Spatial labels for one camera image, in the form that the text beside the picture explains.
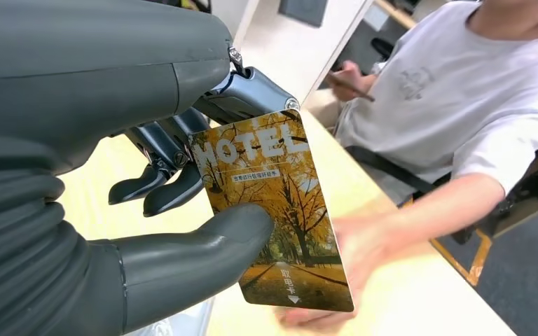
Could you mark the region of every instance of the person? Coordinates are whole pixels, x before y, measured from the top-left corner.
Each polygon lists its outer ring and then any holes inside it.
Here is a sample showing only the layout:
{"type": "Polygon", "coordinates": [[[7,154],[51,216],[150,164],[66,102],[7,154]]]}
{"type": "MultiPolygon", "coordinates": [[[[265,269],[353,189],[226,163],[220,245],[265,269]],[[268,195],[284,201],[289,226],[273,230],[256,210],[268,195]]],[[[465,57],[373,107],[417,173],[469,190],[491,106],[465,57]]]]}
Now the person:
{"type": "MultiPolygon", "coordinates": [[[[333,220],[358,307],[379,263],[481,219],[534,160],[538,0],[449,2],[401,37],[378,74],[362,76],[346,62],[336,75],[375,98],[332,85],[343,105],[331,116],[342,146],[368,148],[429,182],[452,172],[448,183],[398,211],[333,220]]],[[[414,191],[364,169],[397,204],[414,191]]],[[[279,318],[288,326],[325,327],[354,316],[288,309],[279,318]]]]}

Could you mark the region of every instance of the black strap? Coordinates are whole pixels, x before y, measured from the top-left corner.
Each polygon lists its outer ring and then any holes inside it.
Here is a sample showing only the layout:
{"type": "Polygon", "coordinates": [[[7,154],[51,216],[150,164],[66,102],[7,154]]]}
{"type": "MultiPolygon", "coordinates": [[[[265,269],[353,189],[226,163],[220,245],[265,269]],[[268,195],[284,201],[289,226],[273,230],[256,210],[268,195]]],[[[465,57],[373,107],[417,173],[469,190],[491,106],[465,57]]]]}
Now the black strap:
{"type": "Polygon", "coordinates": [[[416,175],[410,173],[408,170],[401,168],[400,166],[390,162],[369,149],[359,146],[349,146],[346,147],[345,150],[357,162],[364,163],[365,165],[368,165],[374,169],[385,172],[424,194],[427,194],[436,188],[435,185],[422,180],[416,175]]]}

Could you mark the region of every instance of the card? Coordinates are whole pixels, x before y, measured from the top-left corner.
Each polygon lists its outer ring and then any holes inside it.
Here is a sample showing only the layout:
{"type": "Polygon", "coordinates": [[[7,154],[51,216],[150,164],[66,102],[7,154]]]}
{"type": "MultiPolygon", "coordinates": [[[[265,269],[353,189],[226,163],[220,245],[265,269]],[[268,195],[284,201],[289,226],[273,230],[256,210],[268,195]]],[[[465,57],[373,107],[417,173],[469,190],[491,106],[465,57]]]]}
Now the card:
{"type": "Polygon", "coordinates": [[[286,110],[192,134],[214,213],[262,206],[270,241],[240,279],[247,302],[353,312],[354,303],[298,111],[286,110]]]}

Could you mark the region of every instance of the screw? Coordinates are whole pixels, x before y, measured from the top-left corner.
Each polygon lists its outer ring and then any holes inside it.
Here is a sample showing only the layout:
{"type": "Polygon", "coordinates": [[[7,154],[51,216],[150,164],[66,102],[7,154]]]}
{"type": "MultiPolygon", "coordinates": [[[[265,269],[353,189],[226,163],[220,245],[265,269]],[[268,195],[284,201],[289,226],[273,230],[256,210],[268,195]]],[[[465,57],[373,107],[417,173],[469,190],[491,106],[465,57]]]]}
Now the screw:
{"type": "Polygon", "coordinates": [[[300,110],[300,104],[294,97],[290,97],[288,100],[286,100],[286,109],[292,109],[292,110],[300,110]]]}
{"type": "Polygon", "coordinates": [[[229,50],[229,53],[230,53],[230,57],[237,63],[240,63],[242,62],[242,56],[241,54],[238,52],[238,50],[236,50],[234,47],[230,48],[229,50]]]}
{"type": "Polygon", "coordinates": [[[143,149],[143,155],[145,155],[145,157],[147,158],[147,161],[151,165],[153,163],[153,160],[151,159],[151,155],[149,155],[149,152],[147,150],[143,149]]]}
{"type": "Polygon", "coordinates": [[[188,156],[184,152],[176,152],[172,159],[178,168],[184,167],[188,162],[188,156]]]}

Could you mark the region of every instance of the gray robotic hand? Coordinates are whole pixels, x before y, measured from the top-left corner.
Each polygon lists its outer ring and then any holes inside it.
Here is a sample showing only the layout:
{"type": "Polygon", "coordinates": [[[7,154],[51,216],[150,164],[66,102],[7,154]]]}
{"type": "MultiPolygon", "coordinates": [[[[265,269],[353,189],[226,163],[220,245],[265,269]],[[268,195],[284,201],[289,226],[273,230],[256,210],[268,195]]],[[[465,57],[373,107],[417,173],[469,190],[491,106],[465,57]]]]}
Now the gray robotic hand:
{"type": "Polygon", "coordinates": [[[184,146],[208,127],[201,113],[231,123],[297,107],[230,41],[211,15],[140,0],[0,0],[0,335],[122,335],[254,261],[273,221],[253,204],[186,234],[86,241],[56,202],[57,175],[125,134],[149,164],[109,202],[177,207],[201,189],[184,146]]]}

